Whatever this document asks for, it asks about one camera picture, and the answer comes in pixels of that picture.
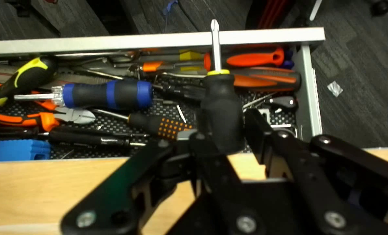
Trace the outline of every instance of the tool drawer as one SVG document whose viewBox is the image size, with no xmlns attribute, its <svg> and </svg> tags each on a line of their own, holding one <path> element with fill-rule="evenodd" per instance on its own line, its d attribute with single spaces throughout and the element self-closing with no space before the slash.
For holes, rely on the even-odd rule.
<svg viewBox="0 0 388 235">
<path fill-rule="evenodd" d="M 317 77 L 312 63 L 310 43 L 325 40 L 323 27 L 304 27 L 304 28 L 278 28 L 278 30 L 245 30 L 245 31 L 222 31 L 220 44 L 223 49 L 232 49 L 239 47 L 261 47 L 266 44 L 279 44 L 284 48 L 288 47 L 293 52 L 292 61 L 295 62 L 293 70 L 300 73 L 301 86 L 293 94 L 299 101 L 299 108 L 295 110 L 284 108 L 263 109 L 269 113 L 273 125 L 287 126 L 302 139 L 310 139 L 312 135 L 321 134 L 322 118 L 318 100 Z M 63 37 L 63 39 L 28 39 L 28 40 L 0 40 L 0 82 L 6 82 L 19 66 L 2 61 L 17 61 L 32 58 L 34 56 L 56 56 L 63 60 L 66 56 L 90 56 L 103 57 L 105 54 L 127 54 L 132 61 L 135 56 L 142 53 L 150 54 L 174 54 L 181 50 L 198 50 L 207 52 L 211 48 L 210 32 L 183 32 L 183 33 L 153 33 L 153 35 L 124 35 L 124 36 L 92 36 L 92 37 Z M 49 88 L 51 86 L 60 86 L 67 82 L 80 83 L 102 83 L 111 79 L 122 78 L 123 69 L 115 70 L 119 74 L 110 73 L 112 77 L 101 74 L 84 75 L 69 69 L 59 69 L 55 73 L 55 79 L 51 83 L 42 86 Z M 145 77 L 136 75 L 135 79 L 145 79 Z M 154 84 L 164 82 L 175 82 L 179 84 L 196 83 L 201 84 L 202 78 L 176 78 L 167 75 L 150 75 Z M 245 91 L 239 92 L 244 104 L 257 100 L 261 96 L 273 94 L 262 91 Z M 196 125 L 196 104 L 185 103 L 181 100 L 171 100 L 161 92 L 154 91 L 154 104 L 149 109 L 140 113 L 151 116 L 159 114 L 175 120 L 187 118 L 188 125 Z M 8 101 L 0 107 L 0 112 L 8 114 L 25 116 L 30 112 L 41 112 L 41 107 L 32 101 Z M 82 129 L 88 135 L 93 131 L 103 130 L 107 133 L 122 133 L 127 135 L 131 142 L 146 142 L 146 134 L 141 129 L 131 127 L 124 120 L 106 116 L 97 112 L 97 120 L 89 125 L 62 124 L 67 127 Z M 98 157 L 98 156 L 116 156 L 132 154 L 136 147 L 123 148 L 110 147 L 89 147 L 89 146 L 72 146 L 56 144 L 52 146 L 51 157 Z"/>
</svg>

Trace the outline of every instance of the tool tray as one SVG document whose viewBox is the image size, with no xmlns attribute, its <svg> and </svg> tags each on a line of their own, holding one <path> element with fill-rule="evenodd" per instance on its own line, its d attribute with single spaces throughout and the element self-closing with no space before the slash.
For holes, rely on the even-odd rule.
<svg viewBox="0 0 388 235">
<path fill-rule="evenodd" d="M 236 44 L 262 44 L 262 43 L 284 43 L 295 49 L 295 62 L 296 66 L 293 69 L 299 70 L 301 74 L 301 88 L 297 90 L 293 95 L 299 100 L 299 108 L 296 110 L 288 109 L 271 109 L 271 124 L 292 124 L 295 125 L 297 137 L 302 139 L 310 139 L 316 134 L 322 133 L 322 120 L 319 113 L 319 100 L 317 91 L 317 80 L 316 73 L 312 65 L 310 47 L 308 41 L 318 41 L 325 39 L 323 28 L 280 28 L 280 30 L 250 30 L 250 31 L 222 31 L 220 41 L 227 47 Z M 144 49 L 144 48 L 158 48 L 158 49 L 174 49 L 177 48 L 184 49 L 207 49 L 211 48 L 210 32 L 189 32 L 189 35 L 184 33 L 155 33 L 155 35 L 129 35 L 129 36 L 97 36 L 97 37 L 71 37 L 71 39 L 37 39 L 37 47 L 30 47 L 25 44 L 25 40 L 12 40 L 12 41 L 0 41 L 0 57 L 13 56 L 13 54 L 52 54 L 59 52 L 81 52 L 81 50 L 114 50 L 114 49 Z M 45 45 L 49 41 L 55 43 L 51 47 Z M 21 48 L 21 49 L 11 49 L 8 48 L 8 43 L 19 44 L 19 47 L 11 48 Z M 154 80 L 155 83 L 172 82 L 172 83 L 201 83 L 202 79 L 198 78 L 171 78 L 162 77 Z M 257 91 L 243 91 L 239 92 L 244 104 L 257 99 L 265 92 Z M 181 120 L 176 104 L 168 104 L 161 101 L 162 99 L 170 100 L 159 92 L 154 92 L 154 105 L 146 110 L 140 110 L 145 114 L 159 114 L 171 117 L 175 120 Z M 179 103 L 184 116 L 188 122 L 196 126 L 196 109 L 198 104 L 188 103 L 185 100 L 172 99 L 174 103 Z M 43 110 L 41 105 L 34 101 L 10 101 L 8 104 L 0 107 L 0 113 L 7 114 L 26 114 Z M 95 113 L 97 121 L 89 125 L 75 125 L 63 122 L 66 126 L 84 127 L 84 129 L 94 129 L 94 130 L 105 130 L 105 131 L 115 131 L 115 133 L 142 133 L 138 129 L 129 127 L 124 120 L 106 116 L 102 113 Z M 131 138 L 131 141 L 137 142 L 148 142 L 148 138 Z M 112 148 L 112 147 L 89 147 L 89 146 L 72 146 L 72 144 L 52 144 L 52 159 L 68 159 L 68 157 L 106 157 L 106 156 L 124 156 L 131 155 L 137 151 L 137 147 L 131 148 Z"/>
</svg>

